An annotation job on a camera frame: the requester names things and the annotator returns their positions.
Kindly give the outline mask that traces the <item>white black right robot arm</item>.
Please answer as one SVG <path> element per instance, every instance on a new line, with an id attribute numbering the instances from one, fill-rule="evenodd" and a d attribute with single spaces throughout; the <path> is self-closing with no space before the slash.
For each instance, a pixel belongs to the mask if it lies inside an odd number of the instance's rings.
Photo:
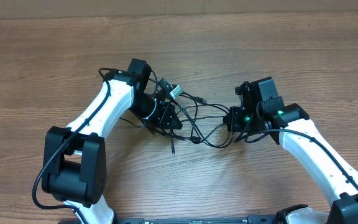
<path id="1" fill-rule="evenodd" d="M 288 151 L 317 183 L 330 210 L 298 204 L 269 216 L 268 223 L 358 223 L 358 171 L 319 133 L 298 104 L 285 105 L 272 77 L 245 81 L 235 87 L 240 106 L 223 118 L 236 141 L 253 143 L 270 136 Z"/>

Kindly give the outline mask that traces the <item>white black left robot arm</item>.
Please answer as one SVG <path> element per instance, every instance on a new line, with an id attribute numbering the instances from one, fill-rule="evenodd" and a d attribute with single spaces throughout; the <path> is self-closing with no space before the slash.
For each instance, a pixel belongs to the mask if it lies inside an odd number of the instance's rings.
<path id="1" fill-rule="evenodd" d="M 69 208 L 76 223 L 116 223 L 103 192 L 107 165 L 105 142 L 119 118 L 131 111 L 148 129 L 172 131 L 182 124 L 170 105 L 182 92 L 180 85 L 156 81 L 153 93 L 145 88 L 153 74 L 145 60 L 132 59 L 127 70 L 100 68 L 101 91 L 85 111 L 65 128 L 53 126 L 45 137 L 44 160 L 33 192 L 45 193 Z"/>

